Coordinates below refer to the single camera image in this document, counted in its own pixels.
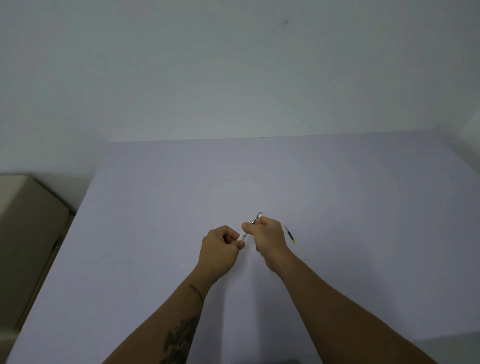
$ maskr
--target person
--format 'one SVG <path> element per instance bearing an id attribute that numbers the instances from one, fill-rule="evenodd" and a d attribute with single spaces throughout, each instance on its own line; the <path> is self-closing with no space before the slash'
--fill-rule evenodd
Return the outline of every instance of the person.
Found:
<path id="1" fill-rule="evenodd" d="M 325 364 L 435 361 L 382 320 L 329 286 L 288 248 L 281 224 L 261 217 L 242 229 L 254 237 L 268 268 L 285 284 Z M 205 297 L 235 264 L 245 242 L 222 226 L 202 241 L 197 266 L 104 364 L 186 363 Z"/>

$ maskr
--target person's left arm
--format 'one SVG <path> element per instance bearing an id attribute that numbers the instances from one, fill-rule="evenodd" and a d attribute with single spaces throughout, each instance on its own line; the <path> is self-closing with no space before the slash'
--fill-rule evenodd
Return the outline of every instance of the person's left arm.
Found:
<path id="1" fill-rule="evenodd" d="M 228 226 L 209 231 L 192 273 L 104 364 L 186 363 L 208 291 L 245 247 L 239 236 Z"/>

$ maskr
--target tattoo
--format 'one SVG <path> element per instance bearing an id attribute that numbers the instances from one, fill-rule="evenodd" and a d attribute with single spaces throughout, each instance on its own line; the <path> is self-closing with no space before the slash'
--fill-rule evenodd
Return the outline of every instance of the tattoo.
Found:
<path id="1" fill-rule="evenodd" d="M 170 354 L 160 362 L 160 364 L 185 364 L 187 362 L 188 353 L 199 320 L 200 316 L 184 318 L 181 321 L 180 326 L 170 330 L 165 338 L 163 350 L 167 352 L 170 346 L 172 346 L 172 350 Z"/>
<path id="2" fill-rule="evenodd" d="M 202 303 L 202 306 L 203 306 L 204 305 L 204 297 L 202 296 L 202 293 L 193 284 L 190 285 L 190 289 L 192 291 L 194 291 L 196 294 L 198 294 L 198 297 L 200 298 L 200 302 Z"/>

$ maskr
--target white pen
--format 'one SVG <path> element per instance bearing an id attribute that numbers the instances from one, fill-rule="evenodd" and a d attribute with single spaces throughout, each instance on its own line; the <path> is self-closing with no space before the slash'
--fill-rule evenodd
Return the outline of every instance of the white pen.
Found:
<path id="1" fill-rule="evenodd" d="M 253 219 L 253 221 L 251 222 L 252 224 L 255 223 L 255 221 L 257 221 L 258 218 L 261 218 L 263 215 L 261 212 L 258 213 L 257 217 Z M 246 237 L 247 237 L 248 233 L 246 232 L 243 232 L 242 235 L 240 235 L 240 237 L 237 239 L 238 242 L 244 240 Z"/>

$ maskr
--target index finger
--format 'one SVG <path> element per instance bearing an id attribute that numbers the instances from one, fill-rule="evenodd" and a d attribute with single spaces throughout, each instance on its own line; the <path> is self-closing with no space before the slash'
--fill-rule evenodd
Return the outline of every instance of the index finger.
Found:
<path id="1" fill-rule="evenodd" d="M 226 236 L 232 238 L 233 240 L 237 240 L 240 237 L 235 230 L 233 230 L 230 226 L 224 225 L 220 226 L 219 228 L 212 230 L 215 234 L 220 234 L 223 238 Z"/>
<path id="2" fill-rule="evenodd" d="M 258 218 L 257 221 L 255 221 L 255 225 L 271 226 L 275 222 L 276 220 L 273 220 L 272 218 L 262 216 L 261 218 Z"/>

